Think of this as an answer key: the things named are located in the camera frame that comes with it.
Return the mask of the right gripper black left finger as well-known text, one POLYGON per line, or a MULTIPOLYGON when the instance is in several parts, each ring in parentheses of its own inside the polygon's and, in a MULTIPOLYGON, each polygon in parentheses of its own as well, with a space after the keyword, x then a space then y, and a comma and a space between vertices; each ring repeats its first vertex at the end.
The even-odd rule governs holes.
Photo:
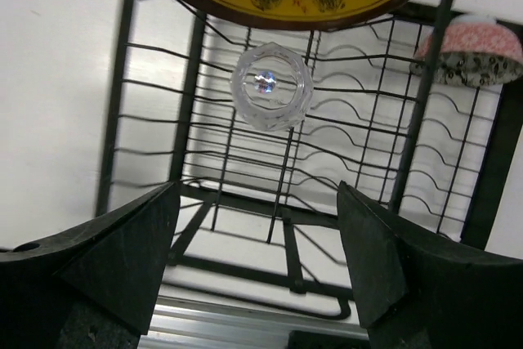
POLYGON ((180 205, 180 187, 169 182, 2 253, 2 347, 137 347, 150 328, 180 205))

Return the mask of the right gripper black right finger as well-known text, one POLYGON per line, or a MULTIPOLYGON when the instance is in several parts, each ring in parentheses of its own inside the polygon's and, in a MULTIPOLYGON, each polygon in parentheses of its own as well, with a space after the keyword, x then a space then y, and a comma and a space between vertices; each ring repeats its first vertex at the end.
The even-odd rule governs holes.
POLYGON ((521 347, 521 260, 446 239, 345 182, 337 221, 371 347, 521 347))

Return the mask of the clear glass cup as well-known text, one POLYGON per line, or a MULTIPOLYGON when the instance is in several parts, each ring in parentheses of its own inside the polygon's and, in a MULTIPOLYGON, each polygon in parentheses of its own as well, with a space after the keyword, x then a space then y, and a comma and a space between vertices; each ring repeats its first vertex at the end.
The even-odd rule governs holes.
POLYGON ((296 52, 277 43, 245 51, 230 77, 237 114, 262 132, 295 128, 311 107, 311 72, 296 52))

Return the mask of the floral patterned bowl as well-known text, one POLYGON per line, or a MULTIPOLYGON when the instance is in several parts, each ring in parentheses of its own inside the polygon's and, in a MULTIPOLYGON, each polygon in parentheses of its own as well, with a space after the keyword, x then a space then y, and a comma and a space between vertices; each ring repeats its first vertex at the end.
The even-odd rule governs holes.
POLYGON ((433 82, 453 87, 488 87, 522 76, 517 35, 488 16, 464 14, 445 30, 433 82))

